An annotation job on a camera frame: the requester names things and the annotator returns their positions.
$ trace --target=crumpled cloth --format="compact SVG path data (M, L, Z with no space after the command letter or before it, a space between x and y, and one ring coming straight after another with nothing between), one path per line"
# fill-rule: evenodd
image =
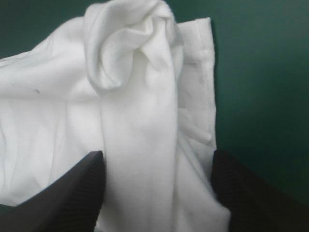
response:
M176 24L161 0L93 4L0 60L0 203L19 204L102 150L97 230L225 232L209 178L210 19Z

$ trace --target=white cloth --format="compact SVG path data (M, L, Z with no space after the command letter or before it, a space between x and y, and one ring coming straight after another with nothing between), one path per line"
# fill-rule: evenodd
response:
M105 232L225 232L210 20L160 0L112 0L0 60L0 203L16 205L102 150Z

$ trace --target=white garment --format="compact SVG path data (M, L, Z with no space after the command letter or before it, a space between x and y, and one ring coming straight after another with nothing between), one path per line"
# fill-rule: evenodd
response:
M176 25L161 0L93 4L0 60L0 203L25 201L102 150L99 230L227 231L209 184L213 65L209 18Z

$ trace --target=ribbed black surface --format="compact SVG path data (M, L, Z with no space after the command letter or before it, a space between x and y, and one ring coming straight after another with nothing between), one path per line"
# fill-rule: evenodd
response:
M3 232L93 232L103 201L102 152L91 152L33 198L0 217Z
M223 151L215 151L211 184L231 211L231 232L309 232L309 207L279 192Z

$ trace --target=dark green wall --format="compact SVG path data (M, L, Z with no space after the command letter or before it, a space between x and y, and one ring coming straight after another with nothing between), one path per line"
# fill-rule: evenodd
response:
M0 57L30 50L93 0L1 0ZM169 0L177 21L210 16L217 144L309 204L309 1Z

